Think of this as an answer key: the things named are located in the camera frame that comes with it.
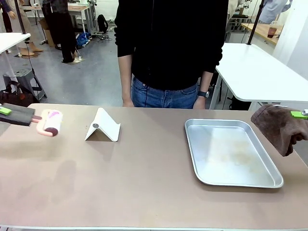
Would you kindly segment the person left hand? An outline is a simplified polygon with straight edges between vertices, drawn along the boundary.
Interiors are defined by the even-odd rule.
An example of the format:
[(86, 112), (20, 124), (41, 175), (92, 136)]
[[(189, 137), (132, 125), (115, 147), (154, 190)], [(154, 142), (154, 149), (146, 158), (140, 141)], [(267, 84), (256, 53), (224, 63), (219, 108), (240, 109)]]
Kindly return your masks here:
[(193, 105), (193, 109), (204, 110), (205, 103), (206, 103), (206, 98), (203, 96), (198, 96)]

